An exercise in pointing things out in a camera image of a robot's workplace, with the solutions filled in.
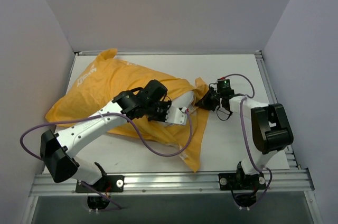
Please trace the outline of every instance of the white wall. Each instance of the white wall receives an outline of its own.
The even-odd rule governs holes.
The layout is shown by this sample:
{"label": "white wall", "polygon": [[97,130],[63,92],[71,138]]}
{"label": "white wall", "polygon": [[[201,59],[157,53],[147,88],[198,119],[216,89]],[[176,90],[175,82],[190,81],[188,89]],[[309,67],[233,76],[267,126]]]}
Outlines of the white wall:
{"label": "white wall", "polygon": [[[64,93],[72,49],[45,0],[0,0],[0,222],[20,223],[41,163],[19,137]],[[41,131],[26,139],[38,153]]]}
{"label": "white wall", "polygon": [[46,0],[74,50],[256,51],[289,0]]}
{"label": "white wall", "polygon": [[338,0],[290,0],[264,49],[325,223],[338,219]]}

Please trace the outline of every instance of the yellow fabric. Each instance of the yellow fabric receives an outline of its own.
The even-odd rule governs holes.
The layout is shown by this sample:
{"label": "yellow fabric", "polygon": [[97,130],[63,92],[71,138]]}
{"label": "yellow fabric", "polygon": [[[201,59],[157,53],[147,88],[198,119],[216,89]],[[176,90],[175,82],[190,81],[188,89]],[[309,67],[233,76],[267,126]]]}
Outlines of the yellow fabric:
{"label": "yellow fabric", "polygon": [[[136,87],[145,87],[152,79],[156,79],[166,86],[167,95],[172,100],[190,90],[194,91],[195,99],[199,100],[208,91],[207,85],[201,78],[195,80],[196,86],[194,87],[185,79],[178,79],[127,61],[114,59],[116,53],[116,49],[100,53],[87,66],[69,92],[48,111],[47,121],[55,122],[88,117],[120,92]],[[200,167],[200,150],[208,115],[209,112],[202,109],[197,109],[191,115],[194,134],[189,147],[184,151],[184,162],[194,172]],[[134,122],[145,139],[164,144],[179,144],[180,147],[183,147],[189,137],[188,123],[185,126],[164,127],[158,122],[149,122],[146,117],[134,119]],[[138,137],[131,124],[124,124],[109,132]]]}

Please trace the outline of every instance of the screw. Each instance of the screw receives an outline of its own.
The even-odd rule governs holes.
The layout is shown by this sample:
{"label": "screw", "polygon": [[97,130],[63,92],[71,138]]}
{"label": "screw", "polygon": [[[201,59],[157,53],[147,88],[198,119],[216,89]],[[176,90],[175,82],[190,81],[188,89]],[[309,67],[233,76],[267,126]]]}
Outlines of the screw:
{"label": "screw", "polygon": [[221,178],[221,179],[220,179],[220,184],[221,184],[221,185],[227,185],[227,179]]}
{"label": "screw", "polygon": [[123,186],[123,181],[120,179],[120,180],[117,180],[116,181],[116,186],[118,187],[118,188],[121,188],[122,186]]}
{"label": "screw", "polygon": [[258,181],[259,181],[259,184],[265,184],[265,179],[262,178],[261,176],[259,177]]}

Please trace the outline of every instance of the white logo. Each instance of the white logo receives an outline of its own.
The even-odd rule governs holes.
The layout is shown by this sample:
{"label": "white logo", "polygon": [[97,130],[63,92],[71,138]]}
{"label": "white logo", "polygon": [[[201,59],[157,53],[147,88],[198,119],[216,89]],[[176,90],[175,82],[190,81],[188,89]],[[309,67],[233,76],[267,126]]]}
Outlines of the white logo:
{"label": "white logo", "polygon": [[83,83],[83,81],[86,79],[86,77],[90,76],[93,72],[96,72],[96,67],[94,67],[94,65],[92,65],[92,66],[90,67],[90,71],[89,71],[89,72],[85,73],[83,76],[81,76],[81,77],[77,80],[77,82],[78,82],[77,87],[80,86],[80,85]]}

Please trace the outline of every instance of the white table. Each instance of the white table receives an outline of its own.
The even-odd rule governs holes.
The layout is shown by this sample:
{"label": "white table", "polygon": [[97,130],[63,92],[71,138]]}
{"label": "white table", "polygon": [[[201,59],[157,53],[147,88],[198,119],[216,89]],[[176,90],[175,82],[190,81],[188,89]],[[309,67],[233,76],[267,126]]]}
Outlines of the white table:
{"label": "white table", "polygon": [[[68,89],[96,56],[77,56],[71,73]],[[255,100],[268,102],[264,84],[253,54],[236,55],[119,55],[123,59],[158,71],[185,78],[192,85],[197,77],[206,83],[230,73],[242,73],[253,83]],[[237,93],[251,93],[249,84],[240,77],[231,77],[231,86]],[[251,136],[251,122],[246,121],[247,134],[252,151],[255,151]],[[156,142],[149,143],[162,153],[172,153],[175,148]],[[108,173],[141,172],[186,172],[190,169],[180,157],[165,158],[151,153],[139,139],[102,135],[86,146],[79,157],[98,162]],[[204,132],[201,149],[200,171],[234,171],[238,162],[247,156],[239,115],[234,114],[228,121],[218,120],[211,112]],[[267,165],[273,170],[287,170],[289,165],[284,151],[275,155]]]}

